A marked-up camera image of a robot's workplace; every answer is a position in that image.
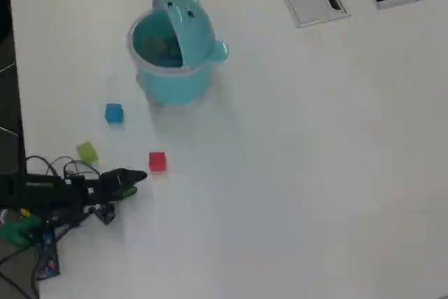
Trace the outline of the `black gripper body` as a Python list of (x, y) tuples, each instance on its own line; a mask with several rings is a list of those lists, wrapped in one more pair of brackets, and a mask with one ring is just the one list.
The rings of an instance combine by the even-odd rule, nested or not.
[(87, 179), (84, 182), (85, 201), (87, 205), (106, 204), (123, 199), (120, 179), (121, 169), (105, 172), (97, 179)]

